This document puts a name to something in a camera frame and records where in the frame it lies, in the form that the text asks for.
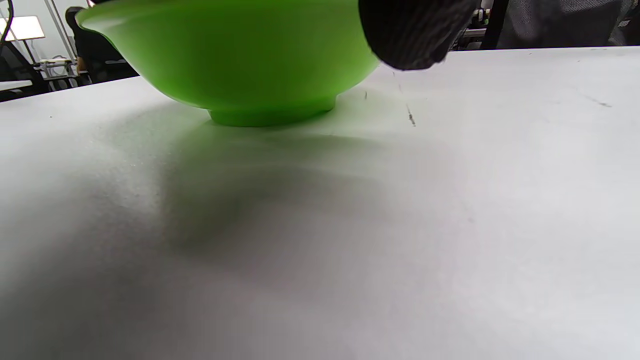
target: office chair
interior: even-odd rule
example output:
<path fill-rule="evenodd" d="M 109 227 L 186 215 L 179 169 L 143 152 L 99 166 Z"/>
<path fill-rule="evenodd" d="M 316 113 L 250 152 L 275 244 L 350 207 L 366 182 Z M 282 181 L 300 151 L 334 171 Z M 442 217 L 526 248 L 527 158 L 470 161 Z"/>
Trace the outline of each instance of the office chair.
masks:
<path fill-rule="evenodd" d="M 0 92 L 0 102 L 49 92 L 39 71 L 10 42 L 0 49 L 0 81 L 30 80 L 31 86 Z"/>
<path fill-rule="evenodd" d="M 481 49 L 624 45 L 634 0 L 494 0 Z"/>
<path fill-rule="evenodd" d="M 76 14 L 84 8 L 72 6 L 67 9 L 65 18 L 74 32 L 76 51 L 82 58 L 93 83 L 103 83 L 118 79 L 132 78 L 138 73 L 104 36 L 88 31 L 76 22 Z"/>

